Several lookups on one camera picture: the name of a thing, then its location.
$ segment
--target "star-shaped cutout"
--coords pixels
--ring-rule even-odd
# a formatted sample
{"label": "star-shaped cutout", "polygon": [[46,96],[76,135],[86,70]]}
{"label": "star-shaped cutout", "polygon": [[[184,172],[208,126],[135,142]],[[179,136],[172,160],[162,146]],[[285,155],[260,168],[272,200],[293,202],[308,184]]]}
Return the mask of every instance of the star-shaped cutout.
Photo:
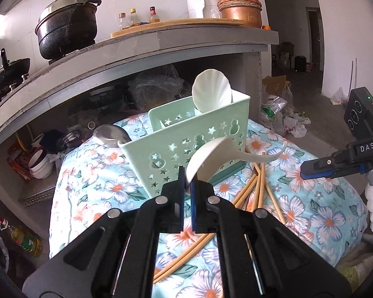
{"label": "star-shaped cutout", "polygon": [[174,143],[172,143],[171,145],[169,145],[169,150],[170,151],[174,151],[176,148],[177,148],[177,146]]}

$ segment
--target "gourd-shaped cutout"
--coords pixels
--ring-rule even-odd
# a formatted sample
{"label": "gourd-shaped cutout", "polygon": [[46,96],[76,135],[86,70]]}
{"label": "gourd-shaped cutout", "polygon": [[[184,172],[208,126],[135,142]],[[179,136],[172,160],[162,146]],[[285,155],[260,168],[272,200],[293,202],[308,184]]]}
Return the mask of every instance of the gourd-shaped cutout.
{"label": "gourd-shaped cutout", "polygon": [[160,154],[159,153],[152,153],[149,156],[149,159],[151,161],[152,168],[154,168],[154,169],[163,168],[164,165],[166,164],[166,160],[160,158]]}
{"label": "gourd-shaped cutout", "polygon": [[239,131],[239,121],[233,119],[231,122],[230,135],[235,135]]}
{"label": "gourd-shaped cutout", "polygon": [[198,134],[196,137],[195,137],[195,144],[193,146],[193,149],[195,151],[197,151],[202,145],[206,144],[206,141],[204,140],[204,137],[203,135],[201,134]]}

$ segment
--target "floral blanket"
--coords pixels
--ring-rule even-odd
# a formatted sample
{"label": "floral blanket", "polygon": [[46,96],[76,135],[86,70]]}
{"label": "floral blanket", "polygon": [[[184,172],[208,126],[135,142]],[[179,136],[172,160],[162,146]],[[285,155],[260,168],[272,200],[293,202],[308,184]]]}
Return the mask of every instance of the floral blanket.
{"label": "floral blanket", "polygon": [[[146,113],[117,123],[134,140],[152,132]],[[251,153],[277,153],[286,141],[249,121],[247,146]],[[302,180],[300,166],[315,157],[287,142],[283,155],[266,165],[266,178],[278,199],[286,226],[332,266],[351,251],[366,229],[367,209],[355,189],[344,179]],[[252,165],[214,186],[216,195],[232,200],[251,177]],[[119,148],[106,148],[87,140],[69,153],[61,167],[51,211],[50,258],[94,223],[110,208],[136,209],[148,199],[127,158]],[[264,208],[276,216],[269,197]],[[166,267],[199,235],[191,229],[190,200],[185,202],[184,232],[161,234],[155,272]],[[152,297],[220,297],[222,290],[217,241],[171,276],[153,286]]]}

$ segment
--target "white appliance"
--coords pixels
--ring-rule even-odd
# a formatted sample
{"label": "white appliance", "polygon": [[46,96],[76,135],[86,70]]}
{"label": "white appliance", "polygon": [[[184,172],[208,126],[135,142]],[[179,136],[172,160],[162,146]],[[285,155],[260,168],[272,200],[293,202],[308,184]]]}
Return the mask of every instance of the white appliance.
{"label": "white appliance", "polygon": [[217,8],[219,0],[186,0],[189,18],[221,18]]}

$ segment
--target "concrete countertop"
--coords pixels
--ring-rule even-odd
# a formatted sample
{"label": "concrete countertop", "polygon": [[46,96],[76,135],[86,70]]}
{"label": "concrete countertop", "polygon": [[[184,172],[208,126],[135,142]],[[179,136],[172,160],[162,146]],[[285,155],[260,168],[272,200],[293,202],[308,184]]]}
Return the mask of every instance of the concrete countertop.
{"label": "concrete countertop", "polygon": [[211,55],[267,51],[278,33],[233,25],[163,27],[75,51],[33,73],[0,103],[0,143],[52,107],[111,80]]}

